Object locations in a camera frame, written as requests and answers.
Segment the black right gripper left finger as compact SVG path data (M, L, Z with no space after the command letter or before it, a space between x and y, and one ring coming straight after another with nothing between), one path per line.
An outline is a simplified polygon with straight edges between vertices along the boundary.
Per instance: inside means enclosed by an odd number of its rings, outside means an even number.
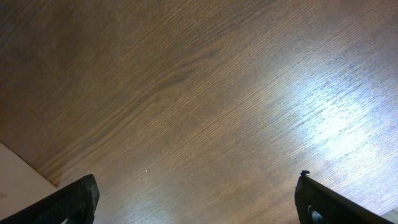
M99 198L100 193L94 175L85 175L1 220L1 224L93 224Z

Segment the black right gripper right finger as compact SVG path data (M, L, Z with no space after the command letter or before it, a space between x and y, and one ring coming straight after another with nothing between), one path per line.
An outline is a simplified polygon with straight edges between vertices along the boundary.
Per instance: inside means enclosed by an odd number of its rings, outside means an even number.
M294 194L301 224L392 224L390 220L311 179L309 173L308 170L301 171Z

